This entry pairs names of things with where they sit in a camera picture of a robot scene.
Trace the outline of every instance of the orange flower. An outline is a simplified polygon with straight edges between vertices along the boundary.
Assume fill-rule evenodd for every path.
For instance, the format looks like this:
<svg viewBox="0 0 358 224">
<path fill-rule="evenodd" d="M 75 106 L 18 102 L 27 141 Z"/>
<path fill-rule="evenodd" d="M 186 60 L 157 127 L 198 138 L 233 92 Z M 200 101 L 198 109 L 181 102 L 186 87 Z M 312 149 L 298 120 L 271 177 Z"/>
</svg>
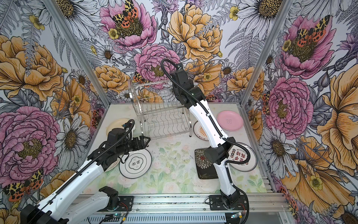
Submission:
<svg viewBox="0 0 358 224">
<path fill-rule="evenodd" d="M 187 49 L 185 58 L 208 62 L 220 51 L 222 30 L 219 25 L 198 34 L 202 28 L 211 22 L 211 16 L 203 14 L 200 8 L 190 4 L 185 5 L 185 14 L 175 11 L 170 18 L 168 32 L 175 37 L 174 43 L 183 43 Z"/>
<path fill-rule="evenodd" d="M 343 205 L 354 203 L 354 197 L 350 196 L 350 191 L 343 187 L 337 172 L 329 169 L 332 160 L 328 156 L 328 151 L 324 151 L 314 137 L 301 136 L 297 142 L 298 153 L 292 155 L 299 171 L 296 176 L 285 177 L 282 183 L 286 185 L 290 194 L 309 205 L 312 201 L 313 210 L 317 213 L 329 208 L 332 203 L 337 203 L 338 210 L 333 214 L 338 218 L 344 213 Z M 317 155 L 312 149 L 319 150 Z"/>
<path fill-rule="evenodd" d="M 70 115 L 73 119 L 76 114 L 82 116 L 82 121 L 89 127 L 91 124 L 91 110 L 88 95 L 81 90 L 74 78 L 64 90 L 56 91 L 50 105 L 52 115 L 64 118 Z"/>
<path fill-rule="evenodd" d="M 105 92 L 108 90 L 113 90 L 119 94 L 123 90 L 128 89 L 128 80 L 130 80 L 129 75 L 126 75 L 114 66 L 98 66 L 95 68 L 95 74 Z M 92 83 L 89 85 L 89 87 L 93 92 L 96 91 Z"/>
<path fill-rule="evenodd" d="M 143 89 L 142 91 L 139 91 L 138 94 L 139 94 L 138 98 L 140 99 L 141 102 L 143 101 L 150 102 L 150 103 L 163 102 L 161 96 L 159 96 L 156 92 L 152 92 L 147 89 Z"/>
<path fill-rule="evenodd" d="M 329 157 L 337 169 L 354 175 L 358 168 L 358 65 L 354 65 L 330 83 L 330 99 L 324 102 L 333 108 L 332 116 L 324 126 L 317 126 L 322 143 L 329 147 Z"/>
<path fill-rule="evenodd" d="M 27 44 L 21 37 L 9 40 L 0 35 L 0 89 L 12 90 L 7 97 L 17 95 L 21 88 L 29 89 L 39 95 L 40 101 L 46 101 L 63 87 L 62 68 L 45 46 L 35 43 L 34 62 L 26 71 L 24 46 Z"/>
<path fill-rule="evenodd" d="M 229 79 L 227 81 L 227 90 L 235 90 L 240 91 L 244 90 L 247 87 L 247 84 L 252 76 L 254 67 L 250 67 L 248 69 L 243 68 L 240 71 L 234 72 L 234 78 Z M 255 86 L 252 89 L 251 96 L 258 100 L 260 98 L 261 93 L 263 92 L 263 77 L 264 73 L 261 70 L 260 76 L 258 77 L 257 81 L 255 82 Z"/>
<path fill-rule="evenodd" d="M 40 195 L 48 197 L 55 192 L 67 179 L 69 179 L 75 173 L 74 170 L 65 170 L 57 173 L 50 181 L 48 185 L 41 189 Z"/>
<path fill-rule="evenodd" d="M 198 83 L 198 87 L 204 93 L 209 94 L 215 86 L 220 84 L 219 76 L 224 77 L 224 73 L 221 70 L 221 64 L 206 63 L 201 61 L 189 62 L 185 66 L 185 70 L 189 74 L 195 75 L 193 81 Z"/>
<path fill-rule="evenodd" d="M 250 110 L 248 112 L 248 118 L 253 129 L 253 133 L 256 136 L 256 140 L 260 140 L 262 135 L 263 122 L 261 118 L 262 112 L 260 110 Z"/>
</svg>

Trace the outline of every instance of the yellow peony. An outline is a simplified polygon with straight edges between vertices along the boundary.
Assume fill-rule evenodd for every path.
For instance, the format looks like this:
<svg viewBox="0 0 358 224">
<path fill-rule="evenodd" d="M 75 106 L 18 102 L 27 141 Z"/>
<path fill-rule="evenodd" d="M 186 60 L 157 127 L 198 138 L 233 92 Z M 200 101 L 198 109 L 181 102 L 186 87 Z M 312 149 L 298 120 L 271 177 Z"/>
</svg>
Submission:
<svg viewBox="0 0 358 224">
<path fill-rule="evenodd" d="M 211 21 L 211 16 L 203 14 L 200 8 L 190 4 L 185 5 L 185 14 L 175 11 L 171 15 L 168 32 L 176 40 L 174 43 L 183 43 L 187 49 L 186 59 L 208 62 L 220 51 L 222 30 L 219 26 L 208 30 L 206 34 L 198 34 Z"/>
</svg>

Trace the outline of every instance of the pink peony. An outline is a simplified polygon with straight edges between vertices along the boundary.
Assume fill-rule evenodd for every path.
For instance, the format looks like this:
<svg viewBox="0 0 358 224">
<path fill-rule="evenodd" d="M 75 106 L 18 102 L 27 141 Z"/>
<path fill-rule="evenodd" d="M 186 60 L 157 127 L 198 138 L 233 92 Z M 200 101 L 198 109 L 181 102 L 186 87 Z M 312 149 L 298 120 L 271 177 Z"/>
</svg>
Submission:
<svg viewBox="0 0 358 224">
<path fill-rule="evenodd" d="M 47 175 L 57 164 L 54 157 L 60 126 L 37 107 L 23 106 L 0 115 L 0 184 L 24 183 L 39 169 Z"/>
<path fill-rule="evenodd" d="M 180 58 L 175 51 L 168 50 L 158 44 L 147 45 L 143 48 L 142 53 L 138 53 L 134 56 L 137 72 L 141 74 L 144 79 L 152 82 L 168 79 L 160 68 L 160 62 L 164 58 L 168 58 L 174 63 L 179 63 L 180 61 Z M 174 66 L 171 64 L 165 63 L 165 65 L 165 69 L 168 72 L 174 69 Z M 155 85 L 154 88 L 162 89 L 163 85 Z"/>
<path fill-rule="evenodd" d="M 309 98 L 307 84 L 298 77 L 279 78 L 270 92 L 267 126 L 281 130 L 287 139 L 298 138 L 312 120 L 313 105 Z"/>
<path fill-rule="evenodd" d="M 311 78 L 320 71 L 330 60 L 334 51 L 330 51 L 332 39 L 336 29 L 332 28 L 332 17 L 326 27 L 326 34 L 318 42 L 308 41 L 303 47 L 297 45 L 297 31 L 299 29 L 310 30 L 319 23 L 319 20 L 313 22 L 299 16 L 289 28 L 289 33 L 284 36 L 279 57 L 280 67 L 288 71 L 293 76 L 300 76 L 303 79 Z"/>
<path fill-rule="evenodd" d="M 149 43 L 153 43 L 156 38 L 157 23 L 155 17 L 150 17 L 145 10 L 144 5 L 134 2 L 134 7 L 138 9 L 138 18 L 131 22 L 129 28 L 122 28 L 116 26 L 112 17 L 117 14 L 122 14 L 125 10 L 125 4 L 118 6 L 115 4 L 114 8 L 108 5 L 108 8 L 100 8 L 101 23 L 104 24 L 102 29 L 104 32 L 109 32 L 109 40 L 114 41 L 115 50 L 118 52 L 131 51 L 135 48 L 141 48 Z"/>
</svg>

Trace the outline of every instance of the wire rack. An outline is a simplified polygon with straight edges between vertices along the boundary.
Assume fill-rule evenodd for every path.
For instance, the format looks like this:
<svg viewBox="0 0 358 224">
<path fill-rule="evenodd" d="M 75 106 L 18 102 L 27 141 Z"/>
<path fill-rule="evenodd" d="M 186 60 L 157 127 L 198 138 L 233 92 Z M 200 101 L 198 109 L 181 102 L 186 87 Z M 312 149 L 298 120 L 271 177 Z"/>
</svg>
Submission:
<svg viewBox="0 0 358 224">
<path fill-rule="evenodd" d="M 168 80 L 144 84 L 129 82 L 130 98 L 140 121 L 142 134 L 157 139 L 189 132 L 191 137 L 193 129 L 187 108 L 172 97 L 172 94 L 168 94 L 167 91 L 173 91 L 172 87 L 158 93 L 147 90 L 156 85 L 171 87 Z"/>
</svg>

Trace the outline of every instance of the cable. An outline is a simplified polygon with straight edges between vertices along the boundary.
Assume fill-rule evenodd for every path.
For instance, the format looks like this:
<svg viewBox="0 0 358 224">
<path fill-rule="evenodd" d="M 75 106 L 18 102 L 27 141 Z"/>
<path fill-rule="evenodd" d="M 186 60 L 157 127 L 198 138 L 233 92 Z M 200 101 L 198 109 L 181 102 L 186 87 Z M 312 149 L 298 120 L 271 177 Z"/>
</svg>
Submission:
<svg viewBox="0 0 358 224">
<path fill-rule="evenodd" d="M 163 60 L 160 62 L 160 67 L 161 67 L 161 69 L 163 70 L 163 72 L 165 73 L 165 75 L 169 78 L 169 80 L 170 80 L 173 84 L 175 84 L 177 87 L 179 87 L 181 90 L 183 90 L 183 92 L 184 92 L 188 97 L 190 97 L 190 98 L 193 99 L 196 103 L 198 103 L 198 104 L 202 107 L 202 109 L 204 110 L 204 112 L 205 112 L 206 114 L 209 114 L 209 111 L 205 108 L 205 106 L 204 106 L 198 99 L 196 99 L 188 90 L 186 90 L 184 87 L 182 87 L 182 86 L 171 76 L 171 74 L 169 74 L 169 73 L 167 72 L 167 70 L 166 70 L 165 67 L 164 67 L 164 62 L 168 62 L 168 63 L 172 64 L 176 69 L 179 69 L 181 66 L 175 64 L 174 62 L 172 62 L 171 60 L 169 60 L 169 59 L 167 59 L 167 58 L 163 59 Z M 211 123 L 213 124 L 213 126 L 214 126 L 216 132 L 219 134 L 220 138 L 222 138 L 225 142 L 228 142 L 228 143 L 230 143 L 230 144 L 232 144 L 232 145 L 235 145 L 235 146 L 237 146 L 237 147 L 240 147 L 240 148 L 243 149 L 243 150 L 246 152 L 246 154 L 247 154 L 247 157 L 246 157 L 246 159 L 245 159 L 244 161 L 231 161 L 231 160 L 227 160 L 227 161 L 225 162 L 225 165 L 226 165 L 227 163 L 234 163 L 234 164 L 239 164 L 239 165 L 240 165 L 240 164 L 245 164 L 245 163 L 249 162 L 250 157 L 251 157 L 250 152 L 249 152 L 244 146 L 242 146 L 242 145 L 240 145 L 240 144 L 238 144 L 238 143 L 236 143 L 236 142 L 231 142 L 231 141 L 229 141 L 227 138 L 224 138 L 224 137 L 223 137 L 223 134 L 221 133 L 220 129 L 217 127 L 216 123 L 214 122 L 214 119 L 211 117 L 210 114 L 209 114 L 208 117 L 209 117 Z"/>
<path fill-rule="evenodd" d="M 129 132 L 132 132 L 132 129 L 134 127 L 134 120 L 130 119 L 128 122 L 131 122 L 131 126 L 130 127 L 124 127 L 125 129 L 128 128 L 128 130 L 121 136 L 121 138 L 114 143 L 111 147 L 109 147 L 108 149 L 104 150 L 102 153 L 100 153 L 97 157 L 95 157 L 94 159 L 92 159 L 87 165 L 85 165 L 80 171 L 76 172 L 75 175 L 73 175 L 70 179 L 68 179 L 67 182 L 65 182 L 57 191 L 55 196 L 49 200 L 47 202 L 47 204 L 45 204 L 45 206 L 43 206 L 33 217 L 32 219 L 30 219 L 30 221 L 28 222 L 28 224 L 31 224 L 31 222 L 33 221 L 33 219 L 48 205 L 50 204 L 55 198 L 56 196 L 63 191 L 72 181 L 74 181 L 79 175 L 81 175 L 83 173 L 83 171 L 85 171 L 90 165 L 92 165 L 99 157 L 101 157 L 102 155 L 104 155 L 105 153 L 107 153 L 109 150 L 111 150 L 112 148 L 116 147 L 118 143 L 120 143 L 128 134 Z"/>
</svg>

